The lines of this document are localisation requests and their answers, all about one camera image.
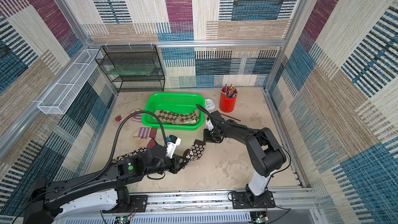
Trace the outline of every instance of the black cable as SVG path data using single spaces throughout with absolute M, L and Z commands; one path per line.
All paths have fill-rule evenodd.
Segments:
M 276 220 L 273 220 L 273 221 L 271 221 L 271 222 L 268 222 L 267 224 L 271 224 L 272 222 L 276 222 L 276 221 L 279 220 L 280 218 L 284 217 L 285 214 L 287 214 L 287 212 L 289 212 L 290 210 L 292 210 L 292 209 L 290 208 L 288 211 L 286 211 L 284 214 L 282 214 L 279 218 L 277 218 Z
M 279 218 L 277 218 L 276 220 L 273 220 L 273 221 L 271 221 L 271 222 L 268 222 L 267 224 L 270 224 L 270 223 L 272 223 L 272 222 L 275 222 L 275 221 L 277 221 L 277 220 L 279 220 L 280 218 L 282 218 L 285 214 L 287 214 L 287 212 L 289 212 L 290 210 L 292 210 L 291 208 L 281 208 L 281 207 L 278 207 L 278 206 L 275 206 L 274 204 L 272 204 L 272 202 L 269 202 L 272 206 L 274 206 L 274 207 L 276 207 L 276 208 L 280 208 L 280 209 L 284 209 L 284 210 L 287 210 L 284 214 L 282 214 Z
M 64 194 L 65 192 L 67 192 L 68 190 L 70 190 L 70 189 L 63 189 L 64 191 L 62 191 L 56 198 L 55 198 L 55 200 L 53 201 L 53 202 L 56 202 L 57 201 L 57 199 L 58 199 L 58 197 L 60 197 L 62 194 Z
M 147 114 L 150 114 L 150 115 L 152 115 L 153 117 L 155 117 L 155 119 L 156 119 L 157 122 L 159 123 L 160 129 L 162 130 L 162 135 L 163 135 L 163 140 L 164 140 L 164 147 L 165 147 L 165 148 L 167 147 L 166 134 L 164 133 L 164 129 L 163 129 L 162 122 L 161 122 L 160 119 L 156 116 L 156 114 L 154 114 L 153 112 L 149 112 L 149 111 L 137 111 L 137 112 L 134 112 L 134 113 L 130 114 L 127 118 L 125 118 L 125 119 L 122 121 L 122 123 L 120 123 L 119 128 L 117 128 L 116 135 L 115 135 L 115 139 L 114 139 L 113 145 L 112 145 L 111 154 L 109 155 L 109 159 L 108 159 L 108 162 L 106 163 L 105 167 L 104 167 L 101 171 L 97 172 L 96 175 L 93 176 L 92 178 L 87 179 L 86 181 L 84 181 L 84 182 L 82 182 L 82 183 L 76 184 L 75 186 L 71 187 L 71 189 L 75 189 L 75 188 L 80 187 L 80 186 L 82 186 L 82 185 L 85 185 L 85 184 L 87 184 L 87 183 L 89 183 L 89 182 L 92 182 L 92 181 L 94 181 L 96 178 L 102 176 L 102 175 L 105 173 L 106 169 L 109 167 L 109 165 L 110 165 L 111 162 L 112 162 L 113 155 L 115 154 L 117 139 L 118 139 L 118 137 L 119 137 L 119 133 L 120 133 L 120 131 L 121 131 L 123 125 L 127 122 L 127 120 L 128 120 L 129 118 L 131 118 L 131 117 L 133 117 L 133 116 L 135 116 L 135 115 L 137 115 L 137 114 L 140 114 L 140 113 L 147 113 Z
M 224 124 L 228 124 L 228 125 L 233 126 L 233 127 L 240 127 L 240 126 L 236 126 L 236 125 L 234 125 L 234 124 L 228 123 L 228 122 L 226 122 L 226 121 L 223 121 L 223 120 L 221 120 L 221 119 L 219 119 L 219 118 L 214 117 L 213 115 L 211 115 L 211 113 L 209 113 L 204 107 L 202 107 L 202 106 L 199 105 L 199 104 L 196 104 L 196 107 L 197 107 L 199 110 L 201 110 L 202 112 L 204 112 L 204 113 L 206 113 L 207 115 L 211 116 L 212 118 L 214 118 L 214 119 L 216 119 L 216 120 L 218 120 L 218 121 L 223 122 Z M 280 144 L 278 144 L 278 143 L 276 143 L 276 142 L 270 141 L 268 138 L 266 138 L 265 136 L 263 136 L 263 135 L 261 135 L 261 134 L 259 134 L 259 133 L 253 132 L 253 131 L 252 131 L 250 128 L 248 128 L 248 127 L 245 127 L 245 129 L 246 129 L 247 131 L 253 133 L 253 134 L 257 134 L 257 135 L 259 135 L 259 136 L 265 138 L 265 139 L 268 140 L 268 142 L 270 142 L 270 143 L 276 144 L 277 146 L 281 147 L 281 148 L 286 152 L 287 156 L 289 157 L 289 165 L 288 165 L 286 168 L 282 169 L 282 170 L 278 170 L 278 171 L 275 172 L 273 175 L 275 175 L 276 173 L 282 172 L 282 171 L 284 171 L 284 170 L 286 170 L 287 168 L 290 167 L 291 162 L 292 162 L 291 156 L 290 156 L 290 153 L 289 153 L 283 146 L 281 146 Z
M 44 195 L 45 193 L 48 192 L 53 192 L 53 191 L 57 191 L 57 190 L 50 190 L 50 191 L 46 191 L 44 193 L 39 194 L 38 196 L 36 196 L 35 198 L 33 198 L 33 200 L 15 217 L 15 219 L 11 222 L 11 224 L 14 224 L 14 222 L 17 220 L 18 216 L 20 216 L 39 196 Z
M 149 178 L 151 180 L 162 180 L 165 176 L 166 176 L 166 173 L 163 172 L 163 177 L 161 177 L 161 178 L 153 178 L 153 177 L 150 177 L 149 175 L 147 175 L 147 178 Z
M 103 218 L 102 210 L 100 210 L 99 213 L 101 214 L 101 217 L 102 217 L 103 222 L 104 222 L 105 224 L 107 224 L 106 221 L 105 221 L 105 219 Z

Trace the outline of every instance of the red pencil holder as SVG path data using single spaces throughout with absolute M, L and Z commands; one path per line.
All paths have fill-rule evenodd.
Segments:
M 236 102 L 236 97 L 238 96 L 238 93 L 236 93 L 235 97 L 228 98 L 225 97 L 222 93 L 220 93 L 220 110 L 223 112 L 232 112 L 235 108 L 235 102 Z

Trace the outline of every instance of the green plastic basket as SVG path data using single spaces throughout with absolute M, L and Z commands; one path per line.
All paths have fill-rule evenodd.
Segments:
M 205 99 L 194 93 L 155 93 L 149 97 L 145 111 L 155 113 L 156 110 L 163 110 L 175 113 L 191 113 L 197 109 L 196 104 L 205 106 Z M 205 114 L 200 112 L 199 121 L 194 124 L 175 125 L 162 123 L 164 129 L 175 130 L 196 130 L 202 125 Z M 142 114 L 142 123 L 156 129 L 160 128 L 159 123 L 150 114 Z

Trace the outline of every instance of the black stick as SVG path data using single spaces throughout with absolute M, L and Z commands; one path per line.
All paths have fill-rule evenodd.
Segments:
M 228 116 L 228 115 L 225 115 L 225 114 L 222 114 L 222 113 L 220 113 L 221 115 L 224 115 L 224 116 L 226 116 L 226 117 L 228 117 L 228 118 L 233 118 L 233 117 L 231 117 L 231 116 Z

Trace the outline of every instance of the black mounting plate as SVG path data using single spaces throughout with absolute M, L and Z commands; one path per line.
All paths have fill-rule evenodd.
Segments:
M 232 198 L 232 206 L 234 209 L 243 209 L 243 208 L 266 208 L 266 206 L 264 205 L 264 203 L 261 203 L 259 206 L 257 207 L 252 207 L 248 204 L 248 202 L 246 201 L 246 195 L 245 192 L 237 192 L 237 191 L 232 191 L 229 194 Z M 274 208 L 275 207 L 275 200 L 273 198 L 273 194 L 271 191 L 267 190 L 265 192 L 265 197 L 264 197 L 264 201 L 266 202 L 268 208 Z
M 130 195 L 130 202 L 131 202 L 131 207 L 123 212 L 128 212 L 130 213 L 133 210 L 133 202 L 135 203 L 135 207 L 136 213 L 142 213 L 145 212 L 146 208 L 147 208 L 147 199 L 148 199 L 148 195 Z M 102 210 L 102 212 L 104 214 L 113 214 L 116 213 L 116 209 L 111 209 L 111 210 Z
M 214 137 L 211 134 L 211 131 L 209 131 L 208 129 L 203 130 L 203 141 L 205 141 L 205 142 L 219 144 L 223 141 L 223 139 L 224 138 Z

